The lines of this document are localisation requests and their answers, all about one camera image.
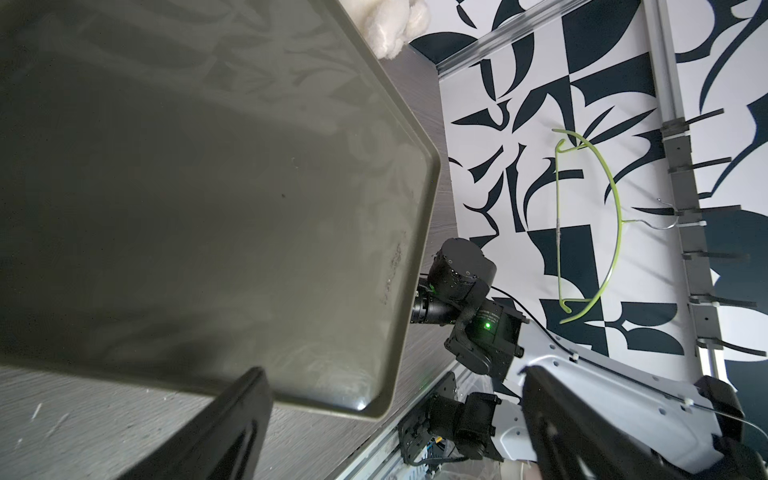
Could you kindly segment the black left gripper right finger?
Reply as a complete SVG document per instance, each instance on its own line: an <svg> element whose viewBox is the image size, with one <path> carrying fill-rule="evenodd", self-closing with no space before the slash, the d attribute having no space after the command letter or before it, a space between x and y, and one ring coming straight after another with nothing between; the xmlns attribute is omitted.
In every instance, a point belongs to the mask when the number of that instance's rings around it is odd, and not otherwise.
<svg viewBox="0 0 768 480"><path fill-rule="evenodd" d="M522 411L544 479L679 479L543 367L525 369Z"/></svg>

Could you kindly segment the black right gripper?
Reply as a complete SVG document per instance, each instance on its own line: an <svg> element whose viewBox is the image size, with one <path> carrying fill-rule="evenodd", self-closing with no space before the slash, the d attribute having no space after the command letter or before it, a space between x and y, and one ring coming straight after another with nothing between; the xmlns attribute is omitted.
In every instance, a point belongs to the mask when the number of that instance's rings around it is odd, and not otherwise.
<svg viewBox="0 0 768 480"><path fill-rule="evenodd" d="M420 278L411 310L411 324L452 325L459 316L460 288L452 282Z"/></svg>

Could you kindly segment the three-drawer storage box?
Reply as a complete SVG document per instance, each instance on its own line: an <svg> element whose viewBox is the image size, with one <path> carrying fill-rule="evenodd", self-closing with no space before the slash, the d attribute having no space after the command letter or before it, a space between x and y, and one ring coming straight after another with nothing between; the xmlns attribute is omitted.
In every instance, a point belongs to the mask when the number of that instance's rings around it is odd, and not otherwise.
<svg viewBox="0 0 768 480"><path fill-rule="evenodd" d="M439 172L336 1L5 1L1 360L381 418Z"/></svg>

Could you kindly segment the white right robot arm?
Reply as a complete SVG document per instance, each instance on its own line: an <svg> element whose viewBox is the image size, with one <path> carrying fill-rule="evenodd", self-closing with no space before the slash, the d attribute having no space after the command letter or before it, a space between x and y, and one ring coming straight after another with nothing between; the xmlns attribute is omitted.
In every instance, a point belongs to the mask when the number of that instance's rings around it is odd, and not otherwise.
<svg viewBox="0 0 768 480"><path fill-rule="evenodd" d="M477 245L452 238L419 282L412 322L449 327L446 349L507 394L458 399L445 375L399 423L406 464L436 465L426 449L443 439L456 462L533 462L545 479L766 477L729 384L673 381L559 339L490 297L495 273Z"/></svg>

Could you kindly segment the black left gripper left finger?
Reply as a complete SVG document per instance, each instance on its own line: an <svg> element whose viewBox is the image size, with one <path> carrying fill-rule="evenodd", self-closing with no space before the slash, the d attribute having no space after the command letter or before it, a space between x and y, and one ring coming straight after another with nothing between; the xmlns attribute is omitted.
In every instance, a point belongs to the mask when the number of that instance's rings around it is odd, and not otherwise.
<svg viewBox="0 0 768 480"><path fill-rule="evenodd" d="M122 479L252 479L273 393L266 372L249 369Z"/></svg>

